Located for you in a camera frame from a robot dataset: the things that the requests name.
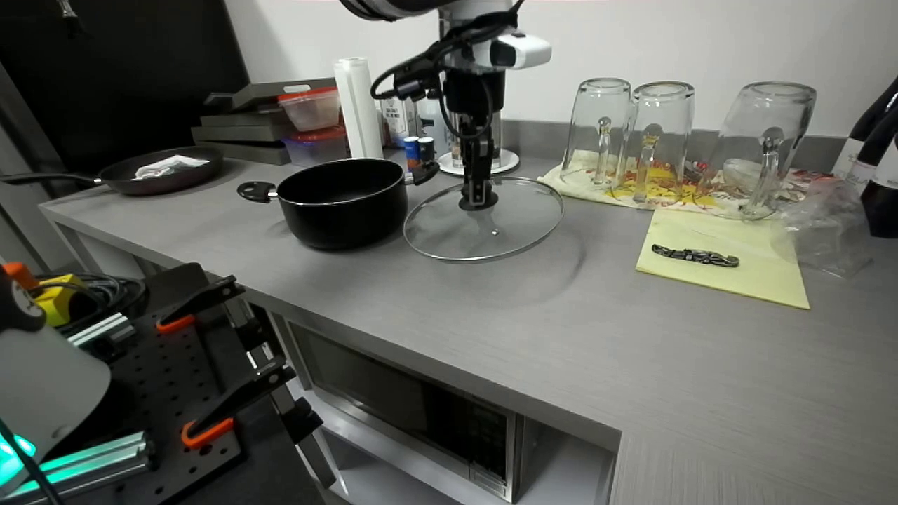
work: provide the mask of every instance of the gray countertop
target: gray countertop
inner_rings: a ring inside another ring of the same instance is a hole
[[[641,275],[649,212],[585,202],[491,264],[428,261],[399,233],[314,253],[279,204],[234,193],[286,174],[234,163],[193,190],[88,190],[43,209],[162,266],[237,275],[345,344],[614,449],[614,505],[898,501],[898,240],[877,240],[854,280],[806,273],[813,308],[799,310]]]

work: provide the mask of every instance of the white wall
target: white wall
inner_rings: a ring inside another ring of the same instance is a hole
[[[373,73],[425,50],[435,14],[366,21],[339,0],[228,0],[254,82],[332,73],[367,55]],[[566,120],[576,83],[697,83],[697,127],[718,128],[746,82],[818,86],[811,135],[846,135],[898,73],[898,0],[529,0],[523,29],[557,44],[548,66],[509,79],[505,117]]]

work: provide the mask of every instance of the yellow paper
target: yellow paper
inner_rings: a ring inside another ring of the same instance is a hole
[[[651,253],[651,243],[672,250],[714,250],[739,256],[739,270],[693,264]],[[795,240],[781,221],[732,221],[707,212],[659,208],[645,233],[638,261],[641,273],[739,292],[784,305],[811,308]]]

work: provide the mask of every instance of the glass cup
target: glass cup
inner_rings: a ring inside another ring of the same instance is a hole
[[[628,139],[628,184],[641,204],[676,202],[693,135],[693,83],[649,82],[638,86],[638,117]]]
[[[585,183],[587,188],[617,188],[632,117],[634,97],[628,82],[582,82],[569,111],[562,180]]]
[[[743,219],[777,209],[777,190],[806,137],[813,100],[818,89],[795,82],[756,82],[735,94],[714,151],[714,176],[731,197],[746,198]]]

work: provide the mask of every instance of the black pot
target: black pot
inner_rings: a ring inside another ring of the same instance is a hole
[[[245,183],[249,202],[279,198],[311,250],[353,250],[391,235],[408,212],[404,174],[388,159],[339,159],[272,183]]]

